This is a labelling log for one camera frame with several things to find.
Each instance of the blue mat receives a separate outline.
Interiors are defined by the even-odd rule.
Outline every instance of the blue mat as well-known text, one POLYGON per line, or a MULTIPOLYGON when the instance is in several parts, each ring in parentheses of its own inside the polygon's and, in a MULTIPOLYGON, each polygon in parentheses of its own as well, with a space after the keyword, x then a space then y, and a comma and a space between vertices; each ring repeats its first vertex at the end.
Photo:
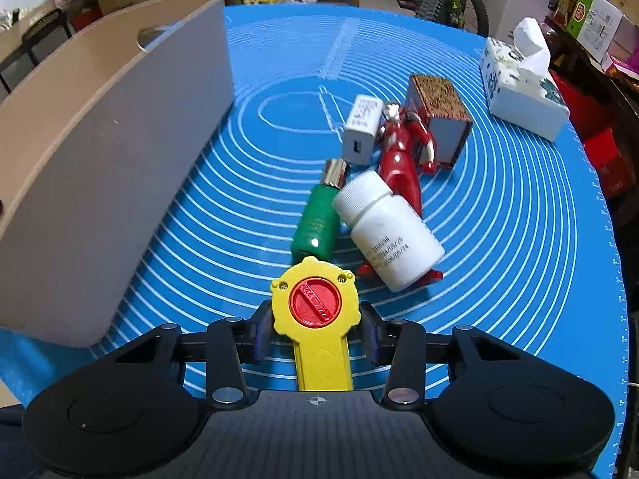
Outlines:
MULTIPOLYGON (((595 172, 568 124, 555 145, 494 119, 478 69, 483 38, 415 18, 338 6, 226 9, 235 106, 151 240, 114 324, 91 350, 0 332, 0 377, 23 402, 82 363, 158 324, 202 331, 249 317, 290 263, 289 245, 323 162, 341 151, 356 94, 404 101, 410 73, 451 79, 475 120, 452 171, 423 177, 426 223, 446 249, 445 278, 393 295, 360 284, 386 319, 434 333, 475 325, 601 387, 617 426, 596 473, 609 477, 625 414, 628 333, 612 227, 595 172)), ((361 254, 343 232, 335 262, 361 254)), ((349 343, 356 388, 379 390, 349 343)), ((246 366, 252 388, 296 388, 291 345, 246 366)), ((447 383, 427 369, 426 393, 447 383)), ((186 387, 204 392, 204 365, 186 387)))

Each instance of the green box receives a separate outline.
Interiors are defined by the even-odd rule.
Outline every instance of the green box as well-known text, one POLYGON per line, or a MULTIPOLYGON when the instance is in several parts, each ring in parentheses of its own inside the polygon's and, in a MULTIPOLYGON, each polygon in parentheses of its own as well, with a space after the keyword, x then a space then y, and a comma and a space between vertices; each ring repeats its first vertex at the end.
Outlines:
POLYGON ((577 0, 566 30, 597 63, 601 63, 623 17, 623 12, 606 0, 577 0))
POLYGON ((588 15, 588 11, 592 6, 593 0, 577 0, 576 6, 574 6, 573 15, 570 18, 570 22, 568 22, 568 27, 566 30, 568 34, 570 34, 574 39, 577 39, 579 33, 581 32, 581 28, 585 22, 586 16, 588 15))

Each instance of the white charger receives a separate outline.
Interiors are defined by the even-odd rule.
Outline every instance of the white charger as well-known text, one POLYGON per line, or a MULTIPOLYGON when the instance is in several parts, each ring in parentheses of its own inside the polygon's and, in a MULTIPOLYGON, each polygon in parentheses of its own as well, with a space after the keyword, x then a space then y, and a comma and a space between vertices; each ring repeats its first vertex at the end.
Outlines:
POLYGON ((371 163, 384 102, 377 97, 357 95, 342 133, 342 158, 351 165, 371 163))

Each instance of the red dial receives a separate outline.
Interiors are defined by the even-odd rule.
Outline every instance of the red dial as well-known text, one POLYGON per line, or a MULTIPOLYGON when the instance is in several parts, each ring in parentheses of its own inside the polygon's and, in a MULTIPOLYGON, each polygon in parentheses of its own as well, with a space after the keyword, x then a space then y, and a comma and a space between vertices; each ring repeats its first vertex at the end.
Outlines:
POLYGON ((289 299, 293 318, 307 328, 332 323, 342 307, 337 287, 322 277, 309 277, 295 285, 289 299))

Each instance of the wooden box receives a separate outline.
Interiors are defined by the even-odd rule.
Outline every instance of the wooden box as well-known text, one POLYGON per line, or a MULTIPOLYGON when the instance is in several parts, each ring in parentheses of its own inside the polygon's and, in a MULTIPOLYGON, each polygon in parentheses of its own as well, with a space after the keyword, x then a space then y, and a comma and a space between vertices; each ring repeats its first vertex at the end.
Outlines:
POLYGON ((452 83, 442 77, 413 74, 406 105, 435 137, 438 165, 453 167, 473 127, 473 119, 452 83))

